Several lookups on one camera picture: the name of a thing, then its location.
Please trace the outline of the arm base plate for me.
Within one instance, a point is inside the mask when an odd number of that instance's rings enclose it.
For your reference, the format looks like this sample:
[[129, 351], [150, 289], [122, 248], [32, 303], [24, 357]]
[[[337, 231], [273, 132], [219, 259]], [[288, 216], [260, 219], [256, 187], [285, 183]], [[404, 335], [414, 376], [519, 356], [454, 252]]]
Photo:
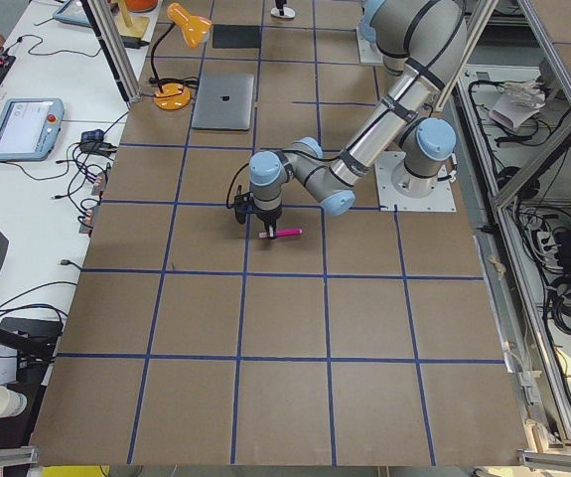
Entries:
[[359, 30], [356, 33], [359, 62], [365, 66], [381, 66], [382, 55], [377, 45], [366, 39]]
[[455, 213], [451, 180], [444, 161], [438, 175], [413, 176], [405, 168], [404, 152], [382, 152], [374, 164], [379, 208], [388, 212]]

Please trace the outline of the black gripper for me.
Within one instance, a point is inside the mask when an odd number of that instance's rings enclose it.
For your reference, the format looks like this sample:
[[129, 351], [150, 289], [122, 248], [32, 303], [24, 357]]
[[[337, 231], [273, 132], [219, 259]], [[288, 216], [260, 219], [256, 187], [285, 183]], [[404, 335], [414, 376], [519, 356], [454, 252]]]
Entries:
[[262, 210], [258, 206], [254, 208], [254, 213], [257, 218], [264, 224], [265, 228], [265, 238], [266, 239], [276, 239], [277, 238], [277, 221], [282, 215], [282, 207], [278, 206], [271, 210]]

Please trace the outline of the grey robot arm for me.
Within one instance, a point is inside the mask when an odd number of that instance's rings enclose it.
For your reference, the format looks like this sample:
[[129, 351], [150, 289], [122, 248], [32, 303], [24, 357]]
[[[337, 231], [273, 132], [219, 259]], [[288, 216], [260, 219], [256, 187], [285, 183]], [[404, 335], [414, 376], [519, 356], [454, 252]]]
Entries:
[[275, 238], [282, 214], [282, 187], [297, 180], [329, 215], [355, 202], [354, 186], [391, 143], [408, 143], [403, 169], [417, 181], [432, 181], [455, 145], [443, 120], [419, 119], [418, 110], [443, 90], [462, 62], [467, 41], [465, 6], [455, 1], [368, 1], [360, 25], [372, 31], [392, 77], [363, 126], [332, 159], [305, 137], [286, 149], [260, 151], [248, 163], [249, 190], [234, 189], [230, 208], [243, 224], [250, 215]]

